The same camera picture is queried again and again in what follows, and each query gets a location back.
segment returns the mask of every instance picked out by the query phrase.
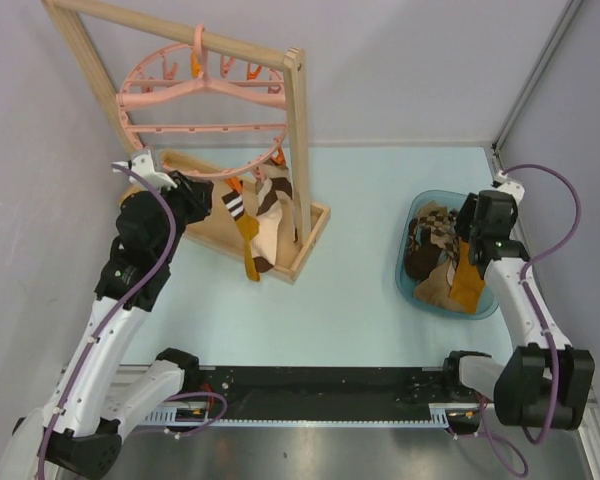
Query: wooden drying rack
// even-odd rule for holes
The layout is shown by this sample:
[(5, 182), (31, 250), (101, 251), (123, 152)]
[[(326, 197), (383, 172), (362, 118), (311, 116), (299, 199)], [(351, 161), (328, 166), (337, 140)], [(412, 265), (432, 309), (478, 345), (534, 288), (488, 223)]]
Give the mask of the wooden drying rack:
[[(189, 45), (192, 45), (194, 41), (194, 27), (97, 0), (43, 0), (43, 3), (56, 28), (73, 52), (96, 100), (104, 110), (125, 150), (132, 153), (135, 148), (122, 130), (118, 117), (117, 91), (82, 24), (79, 14)], [(291, 152), (289, 167), (294, 188), (294, 208), (292, 209), (291, 205), (283, 202), (284, 216), (278, 236), (278, 255), (276, 265), (270, 273), (289, 283), (294, 283), (324, 230), (331, 213), (329, 207), (312, 203), (309, 192), (309, 146), (304, 50), (291, 48), (287, 52), (279, 52), (206, 30), (202, 34), (202, 44), (211, 52), (263, 65), (283, 74), (289, 150)], [(163, 159), (168, 160), (172, 166), (182, 165), (184, 169), (196, 169), (201, 173), (221, 171), (220, 167), (176, 150), (165, 150), (162, 155)], [(245, 206), (249, 211), (255, 212), (257, 208), (255, 183), (246, 178), (244, 182)], [(242, 259), (243, 240), (220, 199), (227, 192), (228, 187), (224, 182), (216, 184), (212, 214), (204, 222), (189, 226), (186, 236), (214, 250)], [(285, 223), (291, 221), (293, 211), (295, 211), (294, 217), (298, 228), (297, 242), (293, 241), (290, 227), (285, 225)]]

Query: blue plastic basket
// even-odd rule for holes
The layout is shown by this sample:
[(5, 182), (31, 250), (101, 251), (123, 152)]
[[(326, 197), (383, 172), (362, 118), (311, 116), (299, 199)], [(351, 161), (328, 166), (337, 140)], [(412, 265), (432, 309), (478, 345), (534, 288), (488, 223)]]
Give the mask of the blue plastic basket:
[(418, 210), (424, 207), (427, 203), (435, 200), (438, 205), (448, 207), (449, 209), (456, 208), (460, 210), (464, 200), (467, 198), (466, 195), (462, 195), (460, 193), (453, 192), (445, 192), (443, 190), (428, 190), (426, 192), (418, 195), (413, 203), (411, 204), (411, 210), (409, 211), (409, 218), (407, 218), (407, 223), (404, 227), (404, 233), (402, 234), (402, 242), (400, 242), (400, 251), (398, 252), (398, 265), (396, 266), (396, 284), (398, 285), (398, 290), (402, 293), (402, 296), (407, 300), (407, 302), (413, 304), (414, 306), (426, 310), (427, 312), (435, 313), (437, 315), (457, 318), (460, 320), (482, 320), (493, 314), (498, 308), (498, 302), (496, 301), (493, 293), (488, 288), (484, 288), (482, 291), (482, 295), (480, 296), (480, 302), (478, 303), (478, 308), (474, 315), (470, 315), (468, 313), (457, 313), (452, 312), (450, 310), (446, 310), (444, 308), (435, 307), (433, 305), (429, 305), (428, 303), (421, 302), (420, 300), (416, 300), (413, 298), (413, 290), (418, 285), (416, 280), (413, 280), (407, 275), (407, 272), (404, 270), (404, 257), (405, 251), (407, 248), (407, 241), (409, 240), (409, 222), (413, 217), (416, 216)]

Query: wooden base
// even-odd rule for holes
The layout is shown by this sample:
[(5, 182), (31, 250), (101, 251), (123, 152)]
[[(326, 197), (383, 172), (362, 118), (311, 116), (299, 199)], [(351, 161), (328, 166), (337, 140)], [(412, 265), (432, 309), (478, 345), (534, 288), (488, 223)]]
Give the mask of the wooden base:
[[(198, 170), (200, 173), (222, 171), (222, 169), (215, 165), (172, 149), (166, 149), (162, 152), (162, 161), (169, 168), (183, 171)], [(255, 182), (246, 177), (241, 178), (244, 182), (242, 197), (245, 208), (253, 215), (258, 209)], [(124, 197), (137, 190), (137, 187), (131, 187), (125, 193)], [(215, 182), (211, 215), (202, 222), (190, 225), (185, 232), (185, 237), (242, 261), (244, 241), (238, 232), (235, 222), (231, 218), (231, 214), (222, 202), (222, 196), (229, 193), (229, 191), (230, 188), (225, 182)], [(318, 203), (311, 204), (311, 233), (305, 244), (300, 246), (299, 242), (295, 243), (293, 241), (291, 205), (289, 202), (283, 200), (282, 208), (282, 221), (278, 229), (276, 265), (267, 273), (293, 284), (300, 275), (313, 247), (320, 238), (331, 216), (331, 209)]]

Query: hanger hook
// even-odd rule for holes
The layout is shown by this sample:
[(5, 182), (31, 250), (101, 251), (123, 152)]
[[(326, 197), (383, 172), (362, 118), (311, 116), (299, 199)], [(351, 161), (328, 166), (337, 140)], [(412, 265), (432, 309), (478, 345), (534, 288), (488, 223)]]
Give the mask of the hanger hook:
[(200, 73), (202, 73), (204, 76), (207, 73), (207, 62), (209, 60), (209, 55), (207, 50), (202, 46), (202, 32), (204, 32), (204, 25), (197, 25), (193, 37), (193, 52), (195, 53), (198, 63), (200, 64)]

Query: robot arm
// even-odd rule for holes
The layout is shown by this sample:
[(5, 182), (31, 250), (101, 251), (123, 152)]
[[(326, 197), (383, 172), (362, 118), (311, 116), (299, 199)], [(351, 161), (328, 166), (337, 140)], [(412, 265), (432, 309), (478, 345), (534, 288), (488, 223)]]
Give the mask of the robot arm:
[[(445, 360), (448, 378), (493, 400), (503, 425), (542, 427), (550, 413), (552, 366), (548, 334), (555, 344), (560, 375), (551, 428), (580, 425), (593, 378), (594, 362), (586, 350), (576, 350), (551, 316), (521, 242), (510, 234), (524, 189), (502, 173), (497, 190), (470, 194), (457, 220), (458, 234), (469, 243), (469, 261), (478, 268), (498, 299), (514, 348), (506, 366), (476, 352), (452, 352)], [(543, 326), (539, 315), (544, 317)]]
[[(186, 226), (211, 212), (213, 189), (212, 183), (179, 172), (159, 172), (149, 150), (119, 165), (132, 172), (133, 183), (159, 190), (173, 223), (165, 221), (164, 206), (148, 191), (124, 200), (116, 220), (119, 235), (102, 269), (80, 344), (47, 404), (16, 427), (0, 464), (0, 480), (35, 478), (41, 441), (46, 462), (90, 480), (102, 478), (125, 438), (157, 405), (199, 387), (197, 358), (168, 349), (138, 381), (106, 398), (127, 347), (170, 276), (169, 264)], [(146, 283), (138, 288), (141, 281)]]

